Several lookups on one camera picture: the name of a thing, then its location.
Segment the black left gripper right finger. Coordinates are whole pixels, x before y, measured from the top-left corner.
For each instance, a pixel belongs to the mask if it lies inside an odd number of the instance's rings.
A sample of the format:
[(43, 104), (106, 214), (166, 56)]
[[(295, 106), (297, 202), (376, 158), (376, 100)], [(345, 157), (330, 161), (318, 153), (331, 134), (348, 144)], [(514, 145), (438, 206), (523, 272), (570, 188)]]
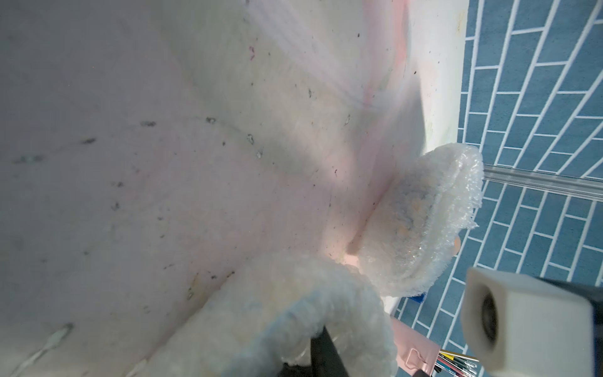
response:
[(348, 377), (326, 327), (310, 343), (311, 369), (314, 377)]

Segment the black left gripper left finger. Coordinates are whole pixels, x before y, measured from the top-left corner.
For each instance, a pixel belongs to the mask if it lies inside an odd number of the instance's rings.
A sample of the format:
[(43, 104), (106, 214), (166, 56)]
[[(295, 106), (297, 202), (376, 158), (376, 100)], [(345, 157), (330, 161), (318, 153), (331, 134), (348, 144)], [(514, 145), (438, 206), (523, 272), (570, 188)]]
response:
[(277, 377), (311, 377), (311, 367), (283, 363)]

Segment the clear bubble wrap sheet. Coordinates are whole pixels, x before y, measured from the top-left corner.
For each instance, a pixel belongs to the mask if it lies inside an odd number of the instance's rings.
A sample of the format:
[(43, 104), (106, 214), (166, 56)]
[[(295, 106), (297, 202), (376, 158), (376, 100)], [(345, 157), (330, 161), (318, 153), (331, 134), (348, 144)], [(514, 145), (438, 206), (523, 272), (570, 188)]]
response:
[(351, 376), (393, 376), (397, 348), (375, 287), (314, 253), (259, 255), (238, 268), (150, 356), (143, 376), (275, 376), (307, 366), (328, 331)]
[(381, 296), (427, 292), (448, 268), (455, 239), (476, 227), (484, 164), (472, 145), (442, 145), (396, 177), (367, 220), (358, 266)]

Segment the blue tape dispenser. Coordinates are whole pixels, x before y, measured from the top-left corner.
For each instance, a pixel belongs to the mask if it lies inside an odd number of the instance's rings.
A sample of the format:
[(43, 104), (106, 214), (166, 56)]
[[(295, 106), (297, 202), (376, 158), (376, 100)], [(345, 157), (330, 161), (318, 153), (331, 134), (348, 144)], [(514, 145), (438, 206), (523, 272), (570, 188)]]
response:
[(416, 296), (410, 297), (409, 299), (421, 304), (424, 302), (425, 298), (426, 298), (426, 293), (424, 292), (421, 295), (416, 295)]

